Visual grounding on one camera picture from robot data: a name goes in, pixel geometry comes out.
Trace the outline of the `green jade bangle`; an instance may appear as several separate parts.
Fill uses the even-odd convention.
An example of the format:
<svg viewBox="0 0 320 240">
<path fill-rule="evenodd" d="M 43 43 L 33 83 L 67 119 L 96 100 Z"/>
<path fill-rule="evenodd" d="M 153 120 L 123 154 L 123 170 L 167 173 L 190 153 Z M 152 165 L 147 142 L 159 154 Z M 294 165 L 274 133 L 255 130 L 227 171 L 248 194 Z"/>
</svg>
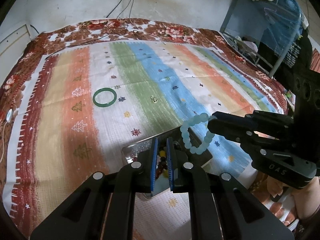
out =
<svg viewBox="0 0 320 240">
<path fill-rule="evenodd" d="M 110 102 L 107 102 L 107 103 L 99 103 L 97 102 L 96 100 L 96 97 L 101 94 L 102 92 L 110 92 L 113 94 L 113 99 L 110 101 Z M 94 103 L 94 105 L 96 105 L 97 107 L 100 107 L 100 108 L 105 108 L 105 107 L 110 107 L 112 106 L 117 100 L 117 93 L 114 89 L 112 88 L 107 88 L 107 87 L 104 87 L 104 88 L 101 88 L 97 91 L 95 91 L 95 93 L 93 94 L 93 97 L 92 97 L 92 101 Z"/>
</svg>

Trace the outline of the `metal jewelry tin box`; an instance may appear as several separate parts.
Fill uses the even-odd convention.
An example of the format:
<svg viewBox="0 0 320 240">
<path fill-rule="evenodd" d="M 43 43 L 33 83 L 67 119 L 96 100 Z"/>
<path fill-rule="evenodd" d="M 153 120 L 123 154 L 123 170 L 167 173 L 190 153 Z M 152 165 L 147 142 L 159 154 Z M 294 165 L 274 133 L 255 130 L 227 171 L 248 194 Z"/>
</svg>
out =
<svg viewBox="0 0 320 240">
<path fill-rule="evenodd" d="M 205 167 L 212 159 L 212 154 L 205 150 L 201 155 L 191 154 L 188 149 L 185 148 L 183 139 L 181 136 L 180 128 L 165 131 L 163 133 L 148 137 L 140 140 L 132 145 L 122 148 L 123 162 L 125 164 L 132 163 L 137 160 L 140 152 L 148 152 L 152 145 L 153 138 L 158 139 L 158 150 L 157 150 L 157 162 L 156 162 L 156 177 L 154 190 L 150 193 L 140 193 L 139 198 L 142 200 L 151 200 L 158 194 L 165 191 L 169 191 L 169 180 L 167 171 L 167 138 L 173 139 L 174 148 L 185 152 L 188 160 L 192 163 Z"/>
</svg>

